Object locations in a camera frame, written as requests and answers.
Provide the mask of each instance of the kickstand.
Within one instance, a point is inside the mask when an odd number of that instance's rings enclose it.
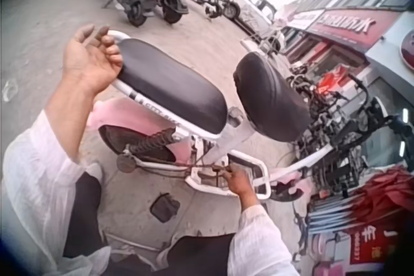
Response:
[[[106,9],[114,0],[108,0],[106,4],[103,5],[103,9]]]

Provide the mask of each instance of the concrete ground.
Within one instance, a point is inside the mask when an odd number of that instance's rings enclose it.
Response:
[[[17,94],[1,103],[1,154],[7,145],[36,119],[61,76],[62,51],[70,36],[81,25],[111,25],[145,40],[187,64],[224,94],[228,106],[242,108],[232,73],[246,54],[240,40],[246,37],[232,22],[219,17],[208,21],[200,6],[189,2],[190,14],[170,26],[158,13],[140,28],[132,27],[123,12],[114,6],[102,9],[107,0],[1,0],[1,88],[14,80]],[[281,66],[287,62],[280,56]],[[104,100],[122,96],[112,87],[99,95]],[[239,148],[275,166],[289,151],[284,143],[255,134]],[[143,171],[130,175],[116,168],[116,156],[96,132],[86,133],[81,149],[86,162],[99,160],[105,170],[101,227],[119,237],[161,248],[175,233],[219,235],[237,229],[238,199],[194,191],[182,180],[163,178]],[[279,165],[289,163],[285,157]],[[169,192],[180,202],[179,214],[162,224],[149,213],[161,193]],[[266,202],[269,215],[281,230],[293,253],[300,233],[293,223],[291,203]],[[296,202],[305,211],[303,202]]]

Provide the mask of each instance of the white scooter frame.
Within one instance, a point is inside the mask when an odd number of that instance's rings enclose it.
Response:
[[[110,30],[109,34],[111,36],[114,36],[116,42],[120,42],[123,39],[130,38],[128,35],[121,32],[117,32],[115,30]],[[256,132],[256,130],[254,129],[254,125],[250,123],[247,117],[239,116],[238,126],[232,129],[232,125],[227,123],[222,133],[216,135],[209,133],[199,128],[198,126],[180,118],[176,114],[167,110],[165,107],[161,107],[160,105],[153,102],[144,95],[137,93],[129,85],[125,84],[120,80],[116,80],[113,83],[113,86],[126,96],[132,98],[134,101],[136,101],[137,104],[146,107],[155,114],[163,117],[164,119],[167,119],[173,125],[175,125],[175,132],[173,134],[173,138],[176,142],[191,139],[192,149],[196,152],[196,161],[194,164],[228,165],[228,155],[230,155],[233,158],[238,158],[243,162],[247,162],[252,166],[260,168],[261,176],[259,178],[251,178],[251,182],[254,187],[259,187],[262,185],[265,186],[264,193],[257,193],[258,199],[261,200],[265,200],[270,197],[271,182],[277,182],[278,179],[280,179],[281,177],[286,176],[287,174],[295,173],[298,169],[304,167],[311,167],[332,150],[331,145],[326,145],[319,151],[311,154],[310,156],[300,160],[299,162],[296,162],[295,164],[289,167],[275,167],[269,170],[263,161],[251,157],[242,152],[236,151],[234,149],[240,143],[247,140]],[[210,150],[208,150],[207,153],[204,152],[203,141],[208,141],[213,145],[213,147]],[[161,169],[169,171],[187,170],[187,168],[183,169],[183,167],[179,167],[176,165],[160,164],[157,162],[144,162],[135,156],[134,159],[137,166],[145,167],[147,169]],[[192,188],[205,193],[224,196],[234,196],[234,193],[232,193],[229,189],[202,184],[199,173],[203,173],[204,175],[209,176],[216,176],[216,173],[213,172],[211,169],[192,167],[190,176],[186,177],[186,183],[190,185]]]

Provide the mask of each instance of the person's left hand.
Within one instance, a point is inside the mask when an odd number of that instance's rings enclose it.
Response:
[[[102,27],[93,39],[94,25],[79,28],[68,42],[63,55],[63,80],[72,80],[86,93],[95,97],[106,89],[122,68],[122,56],[109,27]]]

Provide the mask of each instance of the pink fender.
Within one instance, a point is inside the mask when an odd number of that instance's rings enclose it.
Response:
[[[99,129],[103,125],[113,125],[152,135],[175,124],[139,105],[130,98],[112,98],[97,101],[87,121],[87,129]],[[177,163],[188,163],[191,156],[190,139],[173,143],[167,148],[174,154]]]

